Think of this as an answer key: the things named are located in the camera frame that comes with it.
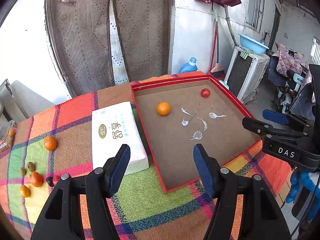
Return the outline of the right blue gloved hand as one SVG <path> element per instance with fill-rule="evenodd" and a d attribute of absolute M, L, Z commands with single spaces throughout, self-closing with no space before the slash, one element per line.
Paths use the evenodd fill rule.
<path fill-rule="evenodd" d="M 302 191 L 302 188 L 307 189 L 307 193 L 313 194 L 316 184 L 319 178 L 319 171 L 318 172 L 300 172 L 299 169 L 294 170 L 291 174 L 291 187 L 287 197 L 285 199 L 286 203 L 293 202 L 297 196 Z M 316 216 L 317 212 L 319 211 L 319 188 L 316 190 L 315 199 L 311 204 L 310 210 L 306 216 L 307 221 L 312 221 Z"/>

